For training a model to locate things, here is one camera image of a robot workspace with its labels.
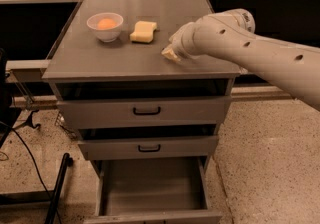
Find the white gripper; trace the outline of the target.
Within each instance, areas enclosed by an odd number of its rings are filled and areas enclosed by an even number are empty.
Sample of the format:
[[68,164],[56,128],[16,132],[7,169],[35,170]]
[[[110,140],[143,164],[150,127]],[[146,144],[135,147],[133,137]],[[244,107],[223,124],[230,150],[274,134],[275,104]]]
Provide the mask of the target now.
[[168,60],[179,62],[183,59],[195,59],[203,55],[203,51],[196,45],[194,35],[198,25],[190,22],[180,27],[170,38],[169,45],[161,54]]

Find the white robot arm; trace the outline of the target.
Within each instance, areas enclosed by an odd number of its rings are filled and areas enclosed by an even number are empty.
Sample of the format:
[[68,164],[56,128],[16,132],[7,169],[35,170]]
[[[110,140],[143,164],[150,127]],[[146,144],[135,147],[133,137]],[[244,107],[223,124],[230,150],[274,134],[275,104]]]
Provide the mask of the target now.
[[254,33],[250,12],[233,9],[179,28],[162,55],[172,61],[207,55],[239,65],[320,110],[320,49]]

